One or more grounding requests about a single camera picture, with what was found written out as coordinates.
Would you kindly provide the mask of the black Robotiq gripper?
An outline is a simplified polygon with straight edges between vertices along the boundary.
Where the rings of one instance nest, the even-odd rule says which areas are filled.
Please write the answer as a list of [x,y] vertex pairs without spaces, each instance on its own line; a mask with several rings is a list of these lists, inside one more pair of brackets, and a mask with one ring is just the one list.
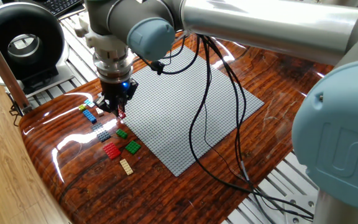
[[108,83],[101,80],[102,95],[95,100],[95,105],[107,113],[119,116],[118,107],[125,110],[139,84],[134,79],[119,83]]

